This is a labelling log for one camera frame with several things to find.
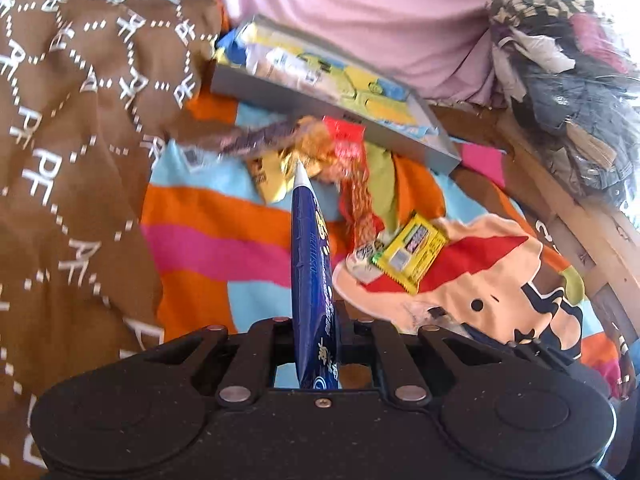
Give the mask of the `blue white snack tube pack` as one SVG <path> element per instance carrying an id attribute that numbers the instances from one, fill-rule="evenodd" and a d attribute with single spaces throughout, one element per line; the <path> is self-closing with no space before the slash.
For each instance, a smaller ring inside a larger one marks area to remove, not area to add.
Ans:
<path id="1" fill-rule="evenodd" d="M 291 283 L 296 373 L 303 389 L 340 386 L 330 255 L 329 233 L 316 193 L 303 163 L 296 162 Z"/>

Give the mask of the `yellow snack bar pack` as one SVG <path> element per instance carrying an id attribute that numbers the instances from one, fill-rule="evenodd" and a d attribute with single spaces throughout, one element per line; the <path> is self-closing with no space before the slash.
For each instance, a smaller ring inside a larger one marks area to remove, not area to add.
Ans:
<path id="1" fill-rule="evenodd" d="M 414 212 L 395 237 L 372 256 L 372 263 L 410 295 L 416 295 L 426 272 L 448 244 L 448 237 Z"/>

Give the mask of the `red spicy strip snack pack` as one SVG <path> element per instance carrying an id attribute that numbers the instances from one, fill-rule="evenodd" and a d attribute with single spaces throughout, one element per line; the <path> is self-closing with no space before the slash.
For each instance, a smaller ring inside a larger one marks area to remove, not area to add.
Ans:
<path id="1" fill-rule="evenodd" d="M 370 171 L 364 147 L 362 125 L 324 116 L 322 122 L 333 134 L 335 153 L 344 178 L 337 185 L 340 190 L 338 210 L 345 219 L 347 247 L 350 252 L 372 242 L 384 230 L 383 221 L 373 211 L 369 191 Z"/>

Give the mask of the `gold foil snack pack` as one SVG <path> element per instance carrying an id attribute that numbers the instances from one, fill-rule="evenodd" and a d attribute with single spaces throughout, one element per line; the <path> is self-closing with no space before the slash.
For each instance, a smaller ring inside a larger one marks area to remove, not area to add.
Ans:
<path id="1" fill-rule="evenodd" d="M 332 132 L 326 125 L 315 122 L 292 144 L 246 162 L 255 188 L 266 204 L 279 203 L 292 191 L 298 162 L 311 179 L 339 185 L 344 178 Z"/>

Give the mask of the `dark jerky clear pack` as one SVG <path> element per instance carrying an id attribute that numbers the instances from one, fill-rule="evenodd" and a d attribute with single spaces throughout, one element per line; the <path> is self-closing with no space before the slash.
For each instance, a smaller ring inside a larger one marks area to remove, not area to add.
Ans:
<path id="1" fill-rule="evenodd" d="M 294 148 L 306 138 L 324 139 L 327 135 L 326 125 L 318 118 L 288 117 L 254 129 L 233 127 L 226 132 L 182 142 L 179 146 L 186 155 L 186 161 L 199 167 L 204 166 L 208 160 L 252 160 L 268 152 Z"/>

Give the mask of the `small white snack packet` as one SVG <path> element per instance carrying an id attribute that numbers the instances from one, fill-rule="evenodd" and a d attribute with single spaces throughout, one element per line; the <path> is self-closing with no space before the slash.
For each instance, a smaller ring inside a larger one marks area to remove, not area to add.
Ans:
<path id="1" fill-rule="evenodd" d="M 372 258 L 383 248 L 384 244 L 380 240 L 372 240 L 372 242 L 367 242 L 367 244 L 356 248 L 345 259 L 348 273 L 363 285 L 376 281 L 383 272 L 372 261 Z"/>

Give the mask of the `grey box with cartoon drawing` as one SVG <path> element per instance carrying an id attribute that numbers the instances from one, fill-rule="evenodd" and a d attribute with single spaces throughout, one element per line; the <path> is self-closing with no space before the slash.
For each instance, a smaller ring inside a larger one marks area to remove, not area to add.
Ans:
<path id="1" fill-rule="evenodd" d="M 439 174 L 461 162 L 413 89 L 334 44 L 261 15 L 217 40 L 210 88 L 272 112 L 362 125 L 368 142 Z"/>

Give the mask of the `pink hanging sheet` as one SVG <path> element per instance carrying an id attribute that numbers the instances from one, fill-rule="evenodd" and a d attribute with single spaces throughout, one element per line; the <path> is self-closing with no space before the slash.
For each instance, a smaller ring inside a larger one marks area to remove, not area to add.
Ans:
<path id="1" fill-rule="evenodd" d="M 335 44 L 427 99 L 486 105 L 494 92 L 488 0 L 221 0 Z"/>

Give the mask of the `brown PF patterned blanket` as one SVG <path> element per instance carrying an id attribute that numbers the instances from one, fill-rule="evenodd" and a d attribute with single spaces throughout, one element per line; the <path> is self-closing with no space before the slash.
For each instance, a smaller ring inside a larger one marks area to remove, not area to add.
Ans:
<path id="1" fill-rule="evenodd" d="M 215 0 L 1 0 L 1 474 L 35 479 L 41 393 L 164 341 L 140 226 Z"/>

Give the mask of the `plastic bag of clothes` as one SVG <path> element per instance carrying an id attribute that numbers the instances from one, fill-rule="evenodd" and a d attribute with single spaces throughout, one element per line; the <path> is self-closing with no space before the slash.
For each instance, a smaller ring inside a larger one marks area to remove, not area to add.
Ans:
<path id="1" fill-rule="evenodd" d="M 622 0 L 488 0 L 506 102 L 570 194 L 639 221 L 639 38 Z"/>

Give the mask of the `wooden bed frame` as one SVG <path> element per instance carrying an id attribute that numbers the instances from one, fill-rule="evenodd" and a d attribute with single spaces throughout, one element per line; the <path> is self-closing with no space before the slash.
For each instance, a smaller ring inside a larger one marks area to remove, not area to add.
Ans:
<path id="1" fill-rule="evenodd" d="M 594 198 L 575 200 L 542 164 L 510 110 L 466 103 L 432 107 L 450 136 L 503 148 L 538 193 L 540 218 L 584 280 L 587 296 L 626 339 L 639 338 L 639 232 Z"/>

